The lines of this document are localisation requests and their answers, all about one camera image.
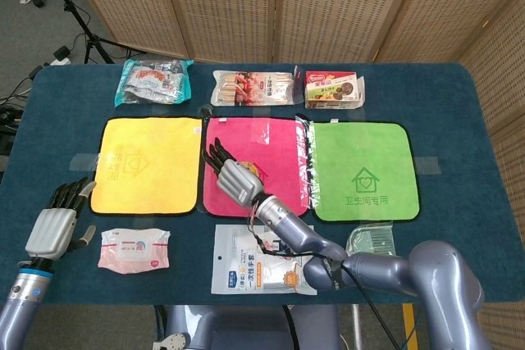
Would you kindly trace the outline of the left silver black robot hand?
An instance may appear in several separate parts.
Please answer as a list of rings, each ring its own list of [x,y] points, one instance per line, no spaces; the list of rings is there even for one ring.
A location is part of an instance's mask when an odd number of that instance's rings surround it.
[[[83,206],[95,185],[95,181],[89,182],[84,177],[55,189],[48,205],[39,213],[25,245],[30,258],[57,261],[66,252],[90,244],[96,233],[95,225],[89,225],[78,239],[73,239],[73,234]]]

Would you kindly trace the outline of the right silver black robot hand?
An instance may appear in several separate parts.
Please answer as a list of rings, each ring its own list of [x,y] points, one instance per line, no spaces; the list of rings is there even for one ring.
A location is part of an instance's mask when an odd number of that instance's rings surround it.
[[[202,151],[202,157],[217,176],[217,186],[240,207],[251,207],[259,194],[264,194],[263,182],[227,151],[219,138]]]

